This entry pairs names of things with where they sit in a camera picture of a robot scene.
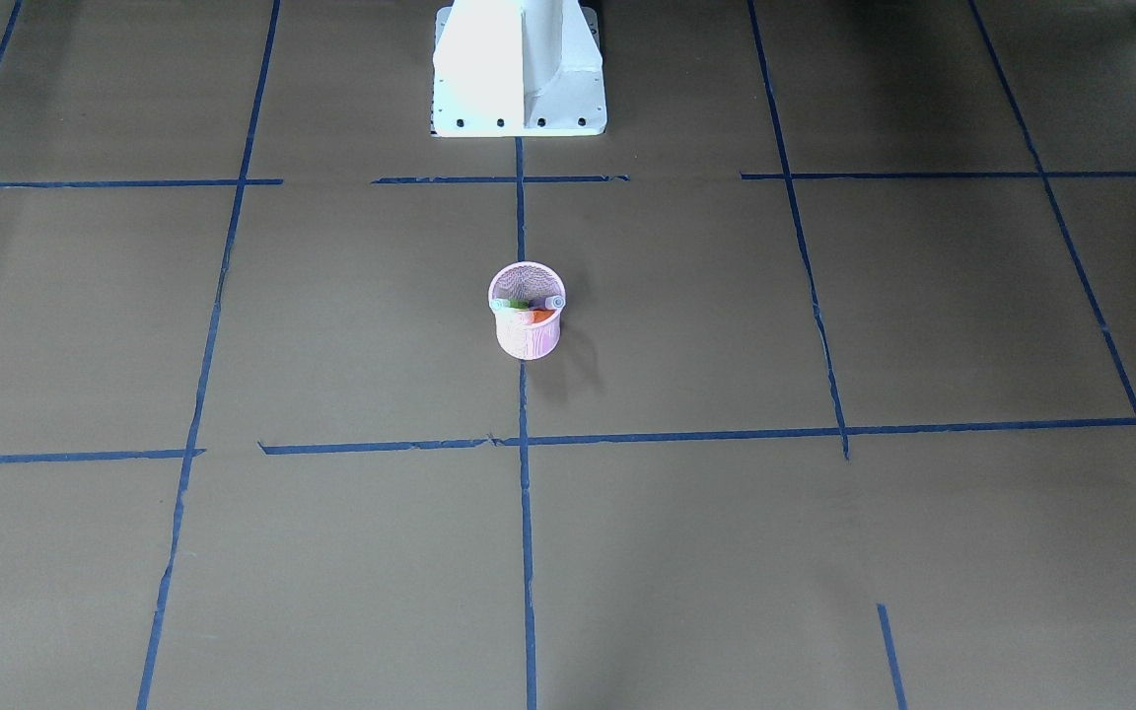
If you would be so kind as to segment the purple highlighter pen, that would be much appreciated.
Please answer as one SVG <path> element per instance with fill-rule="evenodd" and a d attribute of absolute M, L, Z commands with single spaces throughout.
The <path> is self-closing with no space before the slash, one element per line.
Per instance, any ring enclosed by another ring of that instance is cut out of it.
<path fill-rule="evenodd" d="M 558 311 L 563 310 L 565 296 L 532 296 L 531 300 L 515 298 L 491 298 L 488 304 L 493 311 Z"/>

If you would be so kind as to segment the pink mesh pen holder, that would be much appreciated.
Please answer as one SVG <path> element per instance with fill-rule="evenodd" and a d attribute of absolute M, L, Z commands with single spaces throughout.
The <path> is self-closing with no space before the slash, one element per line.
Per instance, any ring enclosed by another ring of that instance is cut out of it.
<path fill-rule="evenodd" d="M 531 300 L 532 296 L 546 295 L 562 295 L 567 303 L 563 279 L 544 264 L 519 261 L 493 275 L 486 300 L 490 304 L 491 298 Z M 496 342 L 506 354 L 513 356 L 515 359 L 531 361 L 545 358 L 554 350 L 562 335 L 563 310 L 556 311 L 553 319 L 524 327 L 509 326 L 502 320 L 502 311 L 490 311 L 495 320 Z"/>

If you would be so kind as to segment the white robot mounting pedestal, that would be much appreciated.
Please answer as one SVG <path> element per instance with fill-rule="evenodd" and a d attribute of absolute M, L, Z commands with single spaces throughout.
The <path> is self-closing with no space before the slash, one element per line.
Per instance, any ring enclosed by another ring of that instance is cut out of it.
<path fill-rule="evenodd" d="M 456 1 L 436 12 L 438 137 L 596 136 L 608 122 L 595 1 Z"/>

